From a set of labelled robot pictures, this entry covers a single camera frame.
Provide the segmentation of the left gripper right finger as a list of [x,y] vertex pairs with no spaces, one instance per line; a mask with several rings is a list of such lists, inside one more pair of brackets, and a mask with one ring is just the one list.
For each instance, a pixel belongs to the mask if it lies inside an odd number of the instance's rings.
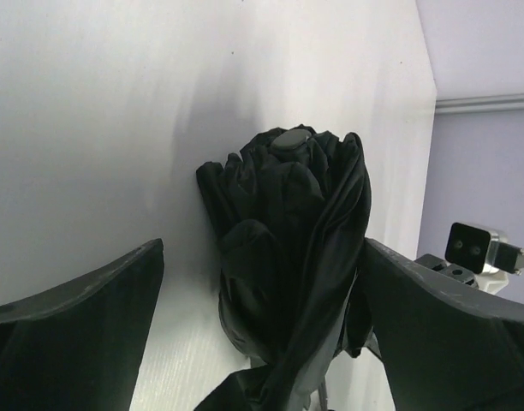
[[524,304],[373,239],[360,282],[398,410],[524,410]]

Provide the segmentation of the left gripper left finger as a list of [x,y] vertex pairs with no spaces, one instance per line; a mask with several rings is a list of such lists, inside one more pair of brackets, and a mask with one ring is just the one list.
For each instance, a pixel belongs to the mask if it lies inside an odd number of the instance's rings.
[[0,410],[127,410],[164,275],[151,240],[0,306]]

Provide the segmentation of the black folding umbrella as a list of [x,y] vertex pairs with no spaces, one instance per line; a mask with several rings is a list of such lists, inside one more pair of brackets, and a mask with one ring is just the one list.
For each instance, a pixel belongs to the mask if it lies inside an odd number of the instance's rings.
[[360,262],[371,184],[358,134],[299,125],[257,134],[196,172],[220,256],[224,333],[253,364],[202,410],[304,410],[371,328]]

